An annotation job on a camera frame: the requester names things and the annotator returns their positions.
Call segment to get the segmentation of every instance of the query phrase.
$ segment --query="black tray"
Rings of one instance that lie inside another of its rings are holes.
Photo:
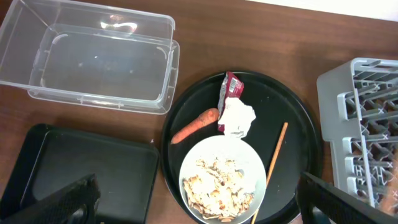
[[[319,130],[302,101],[280,82],[256,72],[233,72],[243,83],[241,100],[254,108],[257,118],[243,138],[262,159],[266,172],[271,163],[283,123],[289,127],[280,150],[256,223],[288,223],[299,214],[294,192],[301,171],[321,176],[323,148]],[[172,195],[185,212],[197,220],[183,203],[178,175],[188,151],[199,141],[222,134],[213,123],[170,145],[172,136],[203,111],[217,107],[225,73],[206,78],[190,87],[174,104],[162,133],[162,170]]]
[[[38,124],[27,133],[0,218],[94,173],[101,191],[96,223],[145,223],[158,165],[152,146]]]

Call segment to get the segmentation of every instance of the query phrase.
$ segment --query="wooden stick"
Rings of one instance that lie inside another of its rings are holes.
[[[280,133],[278,143],[276,144],[276,149],[275,149],[274,155],[272,156],[271,165],[269,166],[266,187],[268,187],[268,183],[269,183],[269,180],[271,179],[272,171],[274,171],[274,166],[275,166],[275,163],[276,163],[276,159],[278,158],[280,147],[282,146],[282,141],[284,140],[284,137],[285,137],[287,125],[288,125],[288,123],[285,122],[284,123],[284,127],[282,128],[282,132]],[[257,209],[255,214],[253,215],[253,218],[251,220],[251,224],[254,224],[254,222],[256,221],[258,213],[259,213],[259,210]]]

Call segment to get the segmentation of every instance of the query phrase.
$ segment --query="white bowl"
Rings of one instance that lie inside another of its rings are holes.
[[[188,206],[187,194],[183,188],[183,179],[195,175],[196,161],[203,159],[205,161],[213,161],[216,157],[231,159],[235,161],[236,168],[243,172],[244,180],[249,184],[255,185],[254,198],[249,206],[249,210],[242,213],[229,222],[230,224],[239,224],[245,222],[252,217],[256,210],[260,207],[262,199],[266,194],[266,171],[259,155],[246,142],[227,136],[212,136],[206,138],[196,144],[185,156],[181,165],[179,184],[180,192],[185,206],[189,211],[201,220],[203,223],[220,224],[218,219],[205,220],[199,211]]]

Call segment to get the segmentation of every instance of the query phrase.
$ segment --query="gray dish rack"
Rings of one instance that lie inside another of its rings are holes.
[[[387,190],[398,181],[398,61],[355,58],[321,75],[317,87],[335,186],[375,208],[392,194],[398,217],[398,190]]]

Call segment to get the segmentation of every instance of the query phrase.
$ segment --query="wooden table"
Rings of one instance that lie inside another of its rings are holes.
[[[398,58],[398,23],[306,11],[243,0],[89,0],[156,12],[176,21],[181,46],[177,99],[212,73],[242,69],[269,75],[292,89],[319,120],[319,75],[355,57]],[[11,0],[0,1],[3,19]],[[34,100],[25,90],[0,86],[0,194],[28,129],[54,124],[159,148],[165,116]],[[333,181],[330,148],[324,172]],[[159,172],[148,223],[194,223],[167,190]]]

